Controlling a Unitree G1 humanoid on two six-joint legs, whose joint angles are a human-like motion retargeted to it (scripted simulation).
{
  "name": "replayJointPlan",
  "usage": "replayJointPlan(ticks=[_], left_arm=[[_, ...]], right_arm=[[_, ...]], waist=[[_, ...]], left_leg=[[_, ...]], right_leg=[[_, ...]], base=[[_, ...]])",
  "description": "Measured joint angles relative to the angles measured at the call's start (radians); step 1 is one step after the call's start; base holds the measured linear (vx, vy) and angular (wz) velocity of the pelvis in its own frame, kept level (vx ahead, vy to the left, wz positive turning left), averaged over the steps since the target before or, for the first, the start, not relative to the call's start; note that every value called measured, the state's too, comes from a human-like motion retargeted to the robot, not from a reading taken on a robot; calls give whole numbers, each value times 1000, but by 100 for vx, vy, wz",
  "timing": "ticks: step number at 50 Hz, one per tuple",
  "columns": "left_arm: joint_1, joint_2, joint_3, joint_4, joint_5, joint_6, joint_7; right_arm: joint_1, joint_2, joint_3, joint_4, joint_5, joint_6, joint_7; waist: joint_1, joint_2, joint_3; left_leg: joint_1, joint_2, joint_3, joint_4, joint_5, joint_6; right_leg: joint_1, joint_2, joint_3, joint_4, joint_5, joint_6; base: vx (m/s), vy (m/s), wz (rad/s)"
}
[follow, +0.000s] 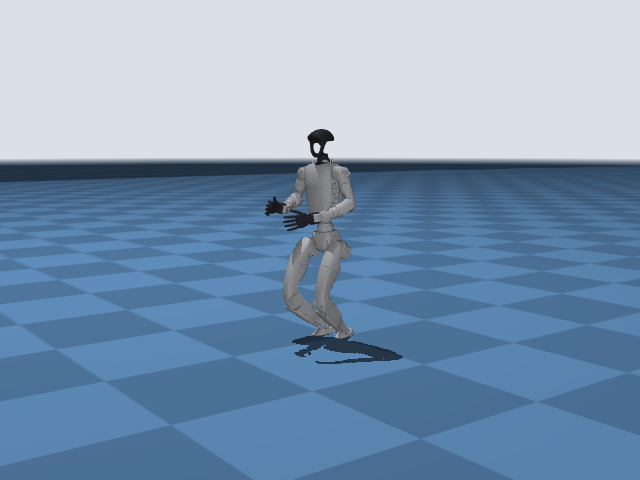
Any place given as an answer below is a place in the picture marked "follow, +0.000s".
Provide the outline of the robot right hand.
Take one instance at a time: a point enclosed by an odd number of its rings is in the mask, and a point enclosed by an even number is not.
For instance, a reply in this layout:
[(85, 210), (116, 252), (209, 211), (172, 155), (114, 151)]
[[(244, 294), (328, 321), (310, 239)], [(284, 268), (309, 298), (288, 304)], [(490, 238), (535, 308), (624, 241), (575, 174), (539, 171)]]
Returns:
[(287, 206), (287, 204), (280, 203), (280, 202), (276, 201), (276, 197), (275, 196), (273, 197), (273, 200), (274, 201), (269, 201), (268, 200), (268, 203), (270, 203), (270, 204), (266, 205), (268, 208), (265, 209), (267, 211), (267, 212), (265, 212), (265, 214), (267, 216), (269, 216), (269, 214), (273, 214), (275, 212), (279, 213), (279, 214), (285, 214), (285, 213), (282, 213), (282, 211), (283, 211), (284, 205)]

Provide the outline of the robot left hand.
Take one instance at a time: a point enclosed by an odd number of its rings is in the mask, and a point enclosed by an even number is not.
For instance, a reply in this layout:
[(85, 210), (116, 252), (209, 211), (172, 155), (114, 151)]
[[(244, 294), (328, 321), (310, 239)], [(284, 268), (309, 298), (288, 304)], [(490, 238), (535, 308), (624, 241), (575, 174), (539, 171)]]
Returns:
[(296, 226), (296, 225), (298, 225), (297, 227), (287, 229), (287, 231), (292, 231), (292, 230), (296, 230), (296, 229), (299, 229), (299, 228), (304, 228), (304, 227), (306, 227), (309, 223), (310, 223), (311, 225), (320, 223), (320, 222), (316, 222), (316, 223), (314, 223), (314, 217), (313, 217), (313, 214), (319, 214), (319, 212), (309, 213), (308, 215), (307, 215), (306, 213), (302, 213), (302, 212), (297, 211), (297, 210), (290, 210), (290, 212), (292, 212), (292, 213), (297, 213), (297, 214), (300, 214), (300, 215), (296, 215), (296, 216), (284, 216), (284, 217), (283, 217), (283, 218), (295, 218), (295, 219), (293, 219), (293, 220), (283, 221), (283, 223), (296, 222), (296, 223), (293, 223), (293, 224), (285, 225), (285, 227), (291, 227), (291, 226)]

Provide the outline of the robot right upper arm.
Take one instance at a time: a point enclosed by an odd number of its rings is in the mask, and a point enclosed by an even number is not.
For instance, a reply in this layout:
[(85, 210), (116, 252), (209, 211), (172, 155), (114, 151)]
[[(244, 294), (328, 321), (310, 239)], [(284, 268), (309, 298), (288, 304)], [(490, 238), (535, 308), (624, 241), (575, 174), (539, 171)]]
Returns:
[(303, 198), (302, 195), (305, 191), (305, 176), (304, 176), (304, 171), (305, 171), (305, 167), (301, 167), (298, 169), (297, 171), (297, 179), (296, 179), (296, 183), (294, 186), (294, 193), (292, 194), (292, 196), (290, 198), (293, 198), (296, 202), (296, 207), (299, 207), (302, 202), (303, 202)]

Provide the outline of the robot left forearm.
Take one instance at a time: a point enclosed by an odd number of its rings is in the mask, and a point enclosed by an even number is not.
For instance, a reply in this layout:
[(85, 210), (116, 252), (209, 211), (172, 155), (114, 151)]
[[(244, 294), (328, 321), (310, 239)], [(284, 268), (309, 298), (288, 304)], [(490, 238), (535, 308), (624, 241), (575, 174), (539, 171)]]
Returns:
[(327, 211), (322, 211), (319, 214), (313, 214), (314, 223), (328, 222), (330, 219), (333, 220), (337, 217), (341, 218), (345, 213), (347, 213), (353, 207), (354, 207), (354, 202), (351, 199), (345, 199), (340, 204), (335, 205), (334, 207), (328, 209)]

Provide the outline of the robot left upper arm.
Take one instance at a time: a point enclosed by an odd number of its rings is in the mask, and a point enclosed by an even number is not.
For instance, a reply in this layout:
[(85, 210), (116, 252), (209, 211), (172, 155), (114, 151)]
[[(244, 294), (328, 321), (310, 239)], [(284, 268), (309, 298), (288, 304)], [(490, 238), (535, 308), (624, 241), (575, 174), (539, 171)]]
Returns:
[(353, 190), (350, 182), (350, 172), (348, 168), (341, 167), (341, 166), (331, 166), (331, 170), (332, 170), (332, 178), (337, 181), (341, 194), (344, 196), (345, 199), (351, 199), (354, 202), (354, 207), (347, 212), (347, 213), (350, 213), (352, 210), (354, 210), (356, 206), (356, 202), (355, 202), (355, 198), (354, 198), (354, 194), (353, 194)]

